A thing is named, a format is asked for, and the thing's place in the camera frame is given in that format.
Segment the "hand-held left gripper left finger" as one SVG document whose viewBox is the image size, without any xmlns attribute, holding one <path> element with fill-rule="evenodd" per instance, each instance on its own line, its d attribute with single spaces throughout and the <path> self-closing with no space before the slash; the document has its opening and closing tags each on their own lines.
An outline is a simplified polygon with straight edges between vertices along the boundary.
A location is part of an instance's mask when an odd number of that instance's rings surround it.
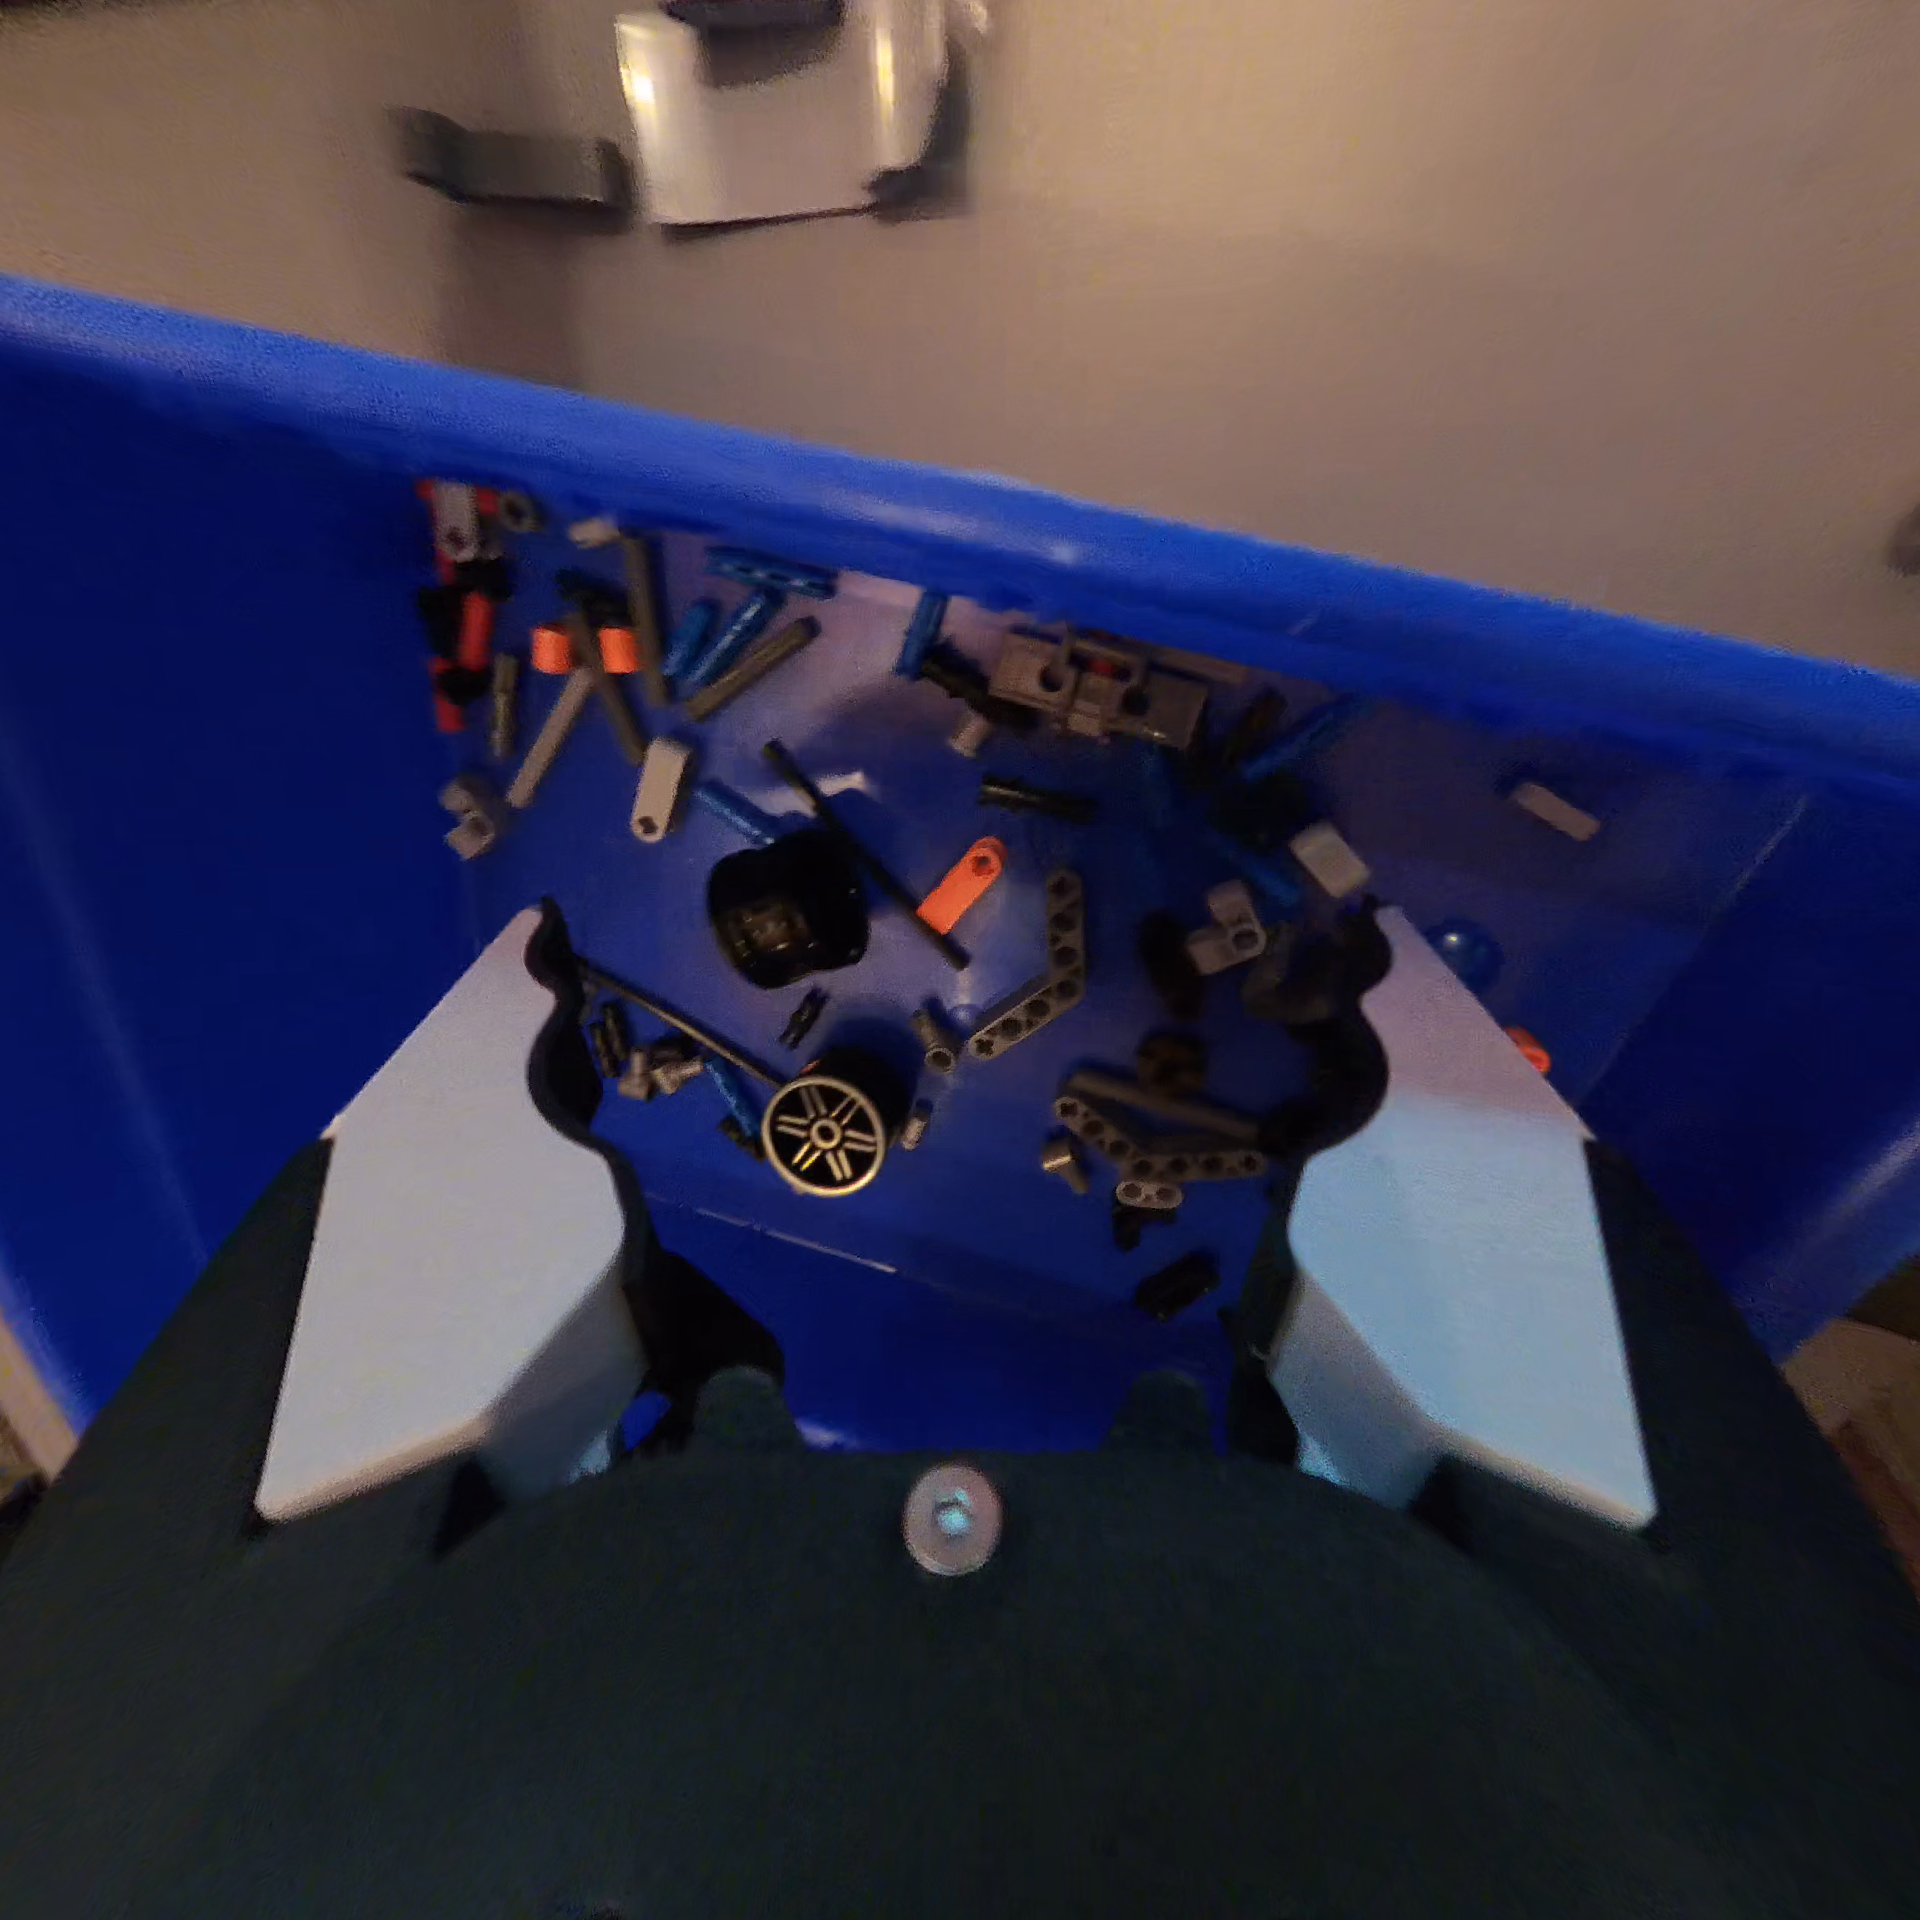
<svg viewBox="0 0 1920 1920">
<path fill-rule="evenodd" d="M 326 1120 L 257 1518 L 479 1462 L 561 1491 L 643 1397 L 643 1182 L 561 906 L 516 907 Z"/>
</svg>

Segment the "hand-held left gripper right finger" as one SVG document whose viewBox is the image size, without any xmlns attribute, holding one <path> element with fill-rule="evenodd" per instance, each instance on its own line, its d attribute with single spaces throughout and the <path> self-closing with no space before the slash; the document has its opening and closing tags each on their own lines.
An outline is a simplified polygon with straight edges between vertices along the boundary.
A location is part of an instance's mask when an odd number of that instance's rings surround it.
<svg viewBox="0 0 1920 1920">
<path fill-rule="evenodd" d="M 1596 1245 L 1590 1129 L 1383 906 L 1357 998 L 1383 1059 L 1365 1129 L 1307 1153 L 1268 1397 L 1307 1466 L 1407 1509 L 1436 1462 L 1647 1525 L 1647 1448 Z"/>
</svg>

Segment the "blue storage bin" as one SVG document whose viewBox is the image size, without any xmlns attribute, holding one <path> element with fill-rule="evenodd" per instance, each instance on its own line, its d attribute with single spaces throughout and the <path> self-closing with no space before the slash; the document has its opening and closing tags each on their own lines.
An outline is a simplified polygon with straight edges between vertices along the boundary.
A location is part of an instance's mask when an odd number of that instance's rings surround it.
<svg viewBox="0 0 1920 1920">
<path fill-rule="evenodd" d="M 786 739 L 901 881 L 977 836 L 908 588 L 1365 700 L 1297 772 L 1771 1354 L 1920 1245 L 1912 681 L 8 277 L 0 1309 L 73 1431 L 527 906 L 750 1052 L 796 998 L 720 979 L 720 819 L 643 856 L 603 726 L 445 856 L 424 475 L 673 533 L 682 588 L 708 538 L 833 572 L 708 772 L 796 804 Z"/>
</svg>

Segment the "black spoked wheel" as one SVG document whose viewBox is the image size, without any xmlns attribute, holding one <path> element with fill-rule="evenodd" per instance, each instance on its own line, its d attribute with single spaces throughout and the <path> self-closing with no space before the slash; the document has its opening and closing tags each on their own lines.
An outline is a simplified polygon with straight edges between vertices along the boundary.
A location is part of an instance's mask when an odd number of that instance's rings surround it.
<svg viewBox="0 0 1920 1920">
<path fill-rule="evenodd" d="M 897 1145 L 883 1110 L 855 1075 L 796 1075 L 761 1096 L 761 1161 L 796 1194 L 855 1194 Z"/>
</svg>

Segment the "black wheel hub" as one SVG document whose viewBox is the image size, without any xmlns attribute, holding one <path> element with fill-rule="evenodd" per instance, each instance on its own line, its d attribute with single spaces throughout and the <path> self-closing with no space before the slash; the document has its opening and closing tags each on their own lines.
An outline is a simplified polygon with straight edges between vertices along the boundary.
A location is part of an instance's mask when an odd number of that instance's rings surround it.
<svg viewBox="0 0 1920 1920">
<path fill-rule="evenodd" d="M 873 890 L 829 830 L 786 830 L 708 866 L 708 930 L 756 990 L 786 990 L 861 967 Z"/>
</svg>

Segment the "grey angled beam brick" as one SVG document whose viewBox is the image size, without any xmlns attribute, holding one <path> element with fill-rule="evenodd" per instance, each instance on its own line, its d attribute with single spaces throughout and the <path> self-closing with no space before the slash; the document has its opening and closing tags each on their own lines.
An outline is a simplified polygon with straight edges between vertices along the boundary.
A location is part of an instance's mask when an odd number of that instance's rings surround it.
<svg viewBox="0 0 1920 1920">
<path fill-rule="evenodd" d="M 967 1059 L 1011 1059 L 1015 1042 L 1032 1042 L 1040 1026 L 1060 1026 L 1086 998 L 1086 979 L 1091 979 L 1086 881 L 1051 866 L 1040 881 L 1040 979 L 1025 979 L 1015 990 L 1002 990 L 977 1020 Z"/>
</svg>

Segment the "long thin black axle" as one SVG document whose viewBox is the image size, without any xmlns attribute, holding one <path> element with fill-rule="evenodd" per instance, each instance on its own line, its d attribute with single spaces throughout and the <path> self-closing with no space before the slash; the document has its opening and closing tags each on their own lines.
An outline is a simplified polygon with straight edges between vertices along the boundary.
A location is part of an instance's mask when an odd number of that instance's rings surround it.
<svg viewBox="0 0 1920 1920">
<path fill-rule="evenodd" d="M 761 761 L 768 761 L 783 785 L 796 785 L 806 813 L 855 856 L 855 866 L 908 915 L 908 932 L 916 932 L 941 967 L 967 967 L 967 943 L 954 943 L 941 930 L 916 915 L 916 890 L 843 830 L 843 813 L 821 794 L 821 783 L 811 783 L 783 739 L 761 739 Z"/>
</svg>

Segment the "orange thin beam brick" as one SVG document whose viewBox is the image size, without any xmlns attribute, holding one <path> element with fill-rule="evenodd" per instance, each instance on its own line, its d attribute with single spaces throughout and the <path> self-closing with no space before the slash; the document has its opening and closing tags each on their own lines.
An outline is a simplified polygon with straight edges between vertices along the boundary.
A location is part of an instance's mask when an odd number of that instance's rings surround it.
<svg viewBox="0 0 1920 1920">
<path fill-rule="evenodd" d="M 928 890 L 916 890 L 916 915 L 939 932 L 954 932 L 1011 866 L 1011 847 L 1002 836 L 977 836 Z"/>
</svg>

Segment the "pile of small brick pieces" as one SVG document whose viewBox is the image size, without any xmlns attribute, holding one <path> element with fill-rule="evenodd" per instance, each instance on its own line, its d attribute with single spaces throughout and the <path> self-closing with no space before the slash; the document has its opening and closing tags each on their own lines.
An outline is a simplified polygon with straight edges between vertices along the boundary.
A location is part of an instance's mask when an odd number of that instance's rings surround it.
<svg viewBox="0 0 1920 1920">
<path fill-rule="evenodd" d="M 643 1189 L 726 1320 L 855 1339 L 928 1304 L 984 1320 L 1115 1304 L 1125 1253 L 1178 1214 L 1190 1245 L 1128 1309 L 1190 1309 L 1255 1223 L 1236 1309 L 1289 1309 L 1307 1153 L 1365 1129 L 1383 1094 L 1357 1010 L 1383 979 L 1380 882 L 1297 783 L 1357 700 L 1279 726 L 1289 700 L 1265 681 L 1215 739 L 1229 661 L 1032 622 L 977 653 L 939 588 L 880 672 L 880 606 L 756 547 L 708 547 L 742 606 L 686 598 L 682 633 L 657 633 L 657 547 L 622 526 L 587 533 L 622 584 L 561 564 L 527 588 L 511 547 L 540 526 L 527 492 L 415 502 L 445 558 L 405 572 L 411 612 L 388 588 L 388 622 L 424 653 L 432 726 L 461 739 L 450 856 L 484 861 L 484 930 L 561 890 L 579 1042 L 622 1096 L 711 1084 L 711 1129 L 756 1161 L 726 1171 L 686 1120 L 657 1120 Z M 977 836 L 1011 847 L 1002 882 L 954 930 L 967 967 L 941 967 L 873 881 L 861 967 L 756 990 L 720 960 L 708 866 L 811 830 L 761 739 L 908 890 Z M 967 1059 L 977 1020 L 1040 979 L 1051 866 L 1086 881 L 1086 998 L 1011 1059 Z M 873 1189 L 796 1194 L 761 1161 L 761 1096 L 796 1075 L 843 1075 L 883 1110 Z"/>
</svg>

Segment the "grey white toy module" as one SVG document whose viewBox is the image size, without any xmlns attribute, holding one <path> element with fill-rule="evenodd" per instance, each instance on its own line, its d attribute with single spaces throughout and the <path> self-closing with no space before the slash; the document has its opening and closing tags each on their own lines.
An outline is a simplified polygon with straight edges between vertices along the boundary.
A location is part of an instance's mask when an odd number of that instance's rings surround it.
<svg viewBox="0 0 1920 1920">
<path fill-rule="evenodd" d="M 901 210 L 958 152 L 954 0 L 643 0 L 614 81 L 657 232 Z"/>
</svg>

